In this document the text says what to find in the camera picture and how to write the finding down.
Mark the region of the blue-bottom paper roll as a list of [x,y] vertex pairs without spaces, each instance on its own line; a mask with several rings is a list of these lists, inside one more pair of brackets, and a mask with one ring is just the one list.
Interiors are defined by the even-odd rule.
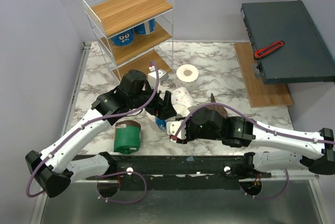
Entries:
[[155,118],[155,123],[161,131],[166,132],[166,120],[162,120],[162,119],[159,119],[158,117],[156,117]]

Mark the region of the brown paper roll green base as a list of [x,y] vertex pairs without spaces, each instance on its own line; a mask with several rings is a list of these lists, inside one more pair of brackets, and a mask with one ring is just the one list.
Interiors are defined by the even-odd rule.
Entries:
[[221,116],[224,117],[224,119],[227,119],[228,118],[228,112],[227,110],[223,107],[223,106],[220,106],[220,105],[210,105],[207,107],[208,109],[212,109],[212,110],[215,110],[216,112],[218,112]]

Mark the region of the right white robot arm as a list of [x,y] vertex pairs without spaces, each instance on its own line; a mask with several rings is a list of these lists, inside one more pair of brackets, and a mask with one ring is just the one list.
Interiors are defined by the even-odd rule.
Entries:
[[279,169],[334,174],[334,133],[329,128],[316,132],[287,130],[255,121],[242,113],[225,118],[214,109],[201,107],[181,122],[174,136],[178,143],[208,139],[233,148],[253,145],[276,149],[274,153],[244,155],[246,161],[241,164],[241,173],[248,178]]

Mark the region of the blue cartoon-face paper roll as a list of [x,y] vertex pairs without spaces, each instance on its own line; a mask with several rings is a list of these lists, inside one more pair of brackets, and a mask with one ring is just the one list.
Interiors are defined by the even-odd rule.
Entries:
[[135,37],[135,32],[131,28],[131,29],[128,29],[128,30],[126,30],[122,33],[119,33],[119,34],[111,37],[110,39],[111,39],[113,45],[127,46],[127,45],[129,45],[133,42],[134,37]]

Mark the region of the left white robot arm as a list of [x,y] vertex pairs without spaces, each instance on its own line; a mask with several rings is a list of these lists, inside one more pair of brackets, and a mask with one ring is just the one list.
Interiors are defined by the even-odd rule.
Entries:
[[159,70],[154,74],[155,84],[151,86],[143,72],[130,70],[118,86],[99,95],[83,118],[59,140],[40,152],[30,151],[25,156],[31,174],[28,182],[36,181],[53,198],[77,180],[92,176],[113,178],[116,167],[106,152],[80,160],[79,164],[72,160],[92,139],[129,114],[143,109],[160,120],[176,116],[171,93],[167,91],[164,98],[160,97]]

